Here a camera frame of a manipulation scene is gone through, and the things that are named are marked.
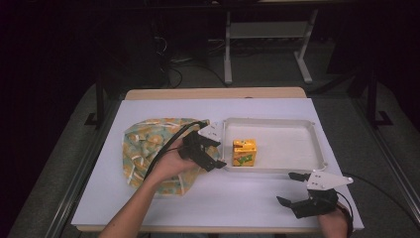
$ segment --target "clear plastic tray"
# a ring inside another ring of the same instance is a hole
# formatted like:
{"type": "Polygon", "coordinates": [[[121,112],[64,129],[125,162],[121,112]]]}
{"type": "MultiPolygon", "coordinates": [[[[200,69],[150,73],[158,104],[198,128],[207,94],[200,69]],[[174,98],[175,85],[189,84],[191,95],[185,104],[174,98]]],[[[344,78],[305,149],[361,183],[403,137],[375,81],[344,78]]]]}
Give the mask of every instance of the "clear plastic tray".
{"type": "Polygon", "coordinates": [[[316,135],[308,120],[229,118],[224,122],[222,156],[231,172],[309,173],[327,168],[316,135]],[[253,167],[232,165],[233,140],[256,139],[253,167]]]}

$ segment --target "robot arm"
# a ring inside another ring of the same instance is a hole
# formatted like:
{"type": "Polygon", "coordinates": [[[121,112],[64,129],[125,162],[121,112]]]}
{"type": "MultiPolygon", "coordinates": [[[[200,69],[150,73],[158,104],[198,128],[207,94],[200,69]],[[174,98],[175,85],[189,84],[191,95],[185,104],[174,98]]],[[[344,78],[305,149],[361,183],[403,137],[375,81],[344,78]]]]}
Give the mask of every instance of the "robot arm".
{"type": "Polygon", "coordinates": [[[294,180],[308,181],[306,184],[309,193],[308,199],[293,203],[283,197],[277,197],[281,205],[292,209],[296,218],[322,215],[334,211],[339,200],[334,187],[353,182],[352,178],[335,176],[318,171],[304,175],[290,173],[289,177],[294,180]]]}
{"type": "Polygon", "coordinates": [[[178,150],[183,158],[189,158],[207,172],[226,166],[222,161],[216,161],[206,152],[206,148],[218,147],[221,143],[221,128],[218,123],[210,124],[199,131],[192,131],[182,138],[183,146],[178,150]]]}

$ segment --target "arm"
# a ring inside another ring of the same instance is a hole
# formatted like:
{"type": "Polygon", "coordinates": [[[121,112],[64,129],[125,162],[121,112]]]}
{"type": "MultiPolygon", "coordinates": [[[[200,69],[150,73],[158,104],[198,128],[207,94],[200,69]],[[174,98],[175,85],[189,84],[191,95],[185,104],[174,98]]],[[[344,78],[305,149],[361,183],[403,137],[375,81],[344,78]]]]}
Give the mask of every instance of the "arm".
{"type": "Polygon", "coordinates": [[[347,218],[346,215],[336,208],[334,211],[318,216],[318,222],[321,226],[322,234],[326,238],[347,238],[347,218]]]}
{"type": "MultiPolygon", "coordinates": [[[[182,140],[176,140],[170,149],[179,147],[181,143],[182,140]]],[[[164,180],[196,166],[192,161],[183,160],[177,150],[167,152],[130,200],[112,218],[99,237],[136,237],[158,186],[164,180]]]]}

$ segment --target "white tabletop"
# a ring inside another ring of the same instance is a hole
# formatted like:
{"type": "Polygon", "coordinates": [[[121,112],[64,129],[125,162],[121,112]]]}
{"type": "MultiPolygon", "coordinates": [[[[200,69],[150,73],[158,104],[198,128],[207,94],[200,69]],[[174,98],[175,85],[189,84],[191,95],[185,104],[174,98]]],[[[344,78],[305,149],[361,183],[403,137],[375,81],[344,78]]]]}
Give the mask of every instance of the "white tabletop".
{"type": "MultiPolygon", "coordinates": [[[[328,168],[341,171],[311,99],[174,99],[122,102],[102,152],[71,221],[82,231],[101,230],[135,190],[123,174],[124,131],[146,119],[190,117],[222,122],[229,117],[304,119],[315,123],[328,168]]],[[[363,229],[360,215],[346,186],[336,188],[351,203],[355,229],[363,229]]],[[[319,230],[315,217],[296,219],[276,197],[292,202],[308,198],[304,182],[287,175],[233,173],[213,170],[200,175],[181,197],[155,198],[144,220],[143,231],[165,232],[308,232],[319,230]]]]}

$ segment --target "yellow box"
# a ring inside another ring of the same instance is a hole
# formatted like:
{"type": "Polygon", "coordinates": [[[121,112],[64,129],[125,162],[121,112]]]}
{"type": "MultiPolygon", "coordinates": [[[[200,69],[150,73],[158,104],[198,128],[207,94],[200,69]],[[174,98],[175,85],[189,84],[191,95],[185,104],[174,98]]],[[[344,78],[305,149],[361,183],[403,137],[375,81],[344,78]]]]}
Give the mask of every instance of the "yellow box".
{"type": "Polygon", "coordinates": [[[234,140],[233,166],[252,167],[256,161],[257,143],[255,139],[234,140]]]}

